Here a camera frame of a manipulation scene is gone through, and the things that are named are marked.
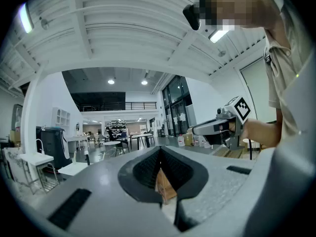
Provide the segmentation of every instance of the white faucet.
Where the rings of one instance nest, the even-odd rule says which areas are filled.
[[[44,146],[43,146],[43,141],[40,139],[36,139],[35,141],[39,140],[41,142],[41,153],[45,155],[45,151],[44,151]]]

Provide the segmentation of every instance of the gray floor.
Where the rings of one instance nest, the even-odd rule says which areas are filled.
[[[174,147],[179,147],[178,145],[178,140],[177,138],[174,137],[155,137],[155,143],[154,140],[152,140],[152,144],[150,144],[151,147],[155,147],[155,146],[174,146]],[[133,152],[137,150],[137,140],[132,140],[132,149],[130,147],[130,144],[128,144],[129,147],[129,151]],[[193,152],[197,152],[197,153],[202,153],[202,154],[212,154],[214,152],[214,150],[216,150],[218,148],[218,146],[213,147],[213,149],[211,148],[204,148],[204,147],[190,147],[190,146],[184,146],[182,147],[185,150],[189,150],[189,151],[193,151]],[[144,149],[144,146],[142,144],[142,142],[140,143],[140,150]],[[99,162],[102,157],[103,157],[103,153],[107,153],[105,154],[105,159],[109,158],[109,157],[115,157],[116,155],[116,148],[115,146],[104,146],[101,145],[100,147],[98,145],[94,146],[93,143],[90,143],[90,148],[88,149],[89,151],[89,159],[91,163],[95,163],[95,162]],[[119,152],[117,151],[117,156],[123,154],[123,152]],[[85,160],[85,155],[84,155],[84,150],[80,150],[77,151],[77,156],[76,156],[76,161],[77,162],[86,162]]]

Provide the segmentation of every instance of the black railing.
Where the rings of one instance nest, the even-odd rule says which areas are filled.
[[[124,110],[155,110],[156,102],[110,102],[101,104],[81,104],[77,105],[81,112],[98,111],[124,111]]]

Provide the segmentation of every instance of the ceiling light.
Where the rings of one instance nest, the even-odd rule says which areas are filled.
[[[215,34],[210,35],[212,36],[209,40],[213,43],[216,43],[222,36],[224,36],[226,33],[228,33],[228,30],[220,30],[217,31]]]
[[[29,8],[26,3],[21,6],[19,14],[24,30],[28,34],[34,28],[34,24],[31,20]]]

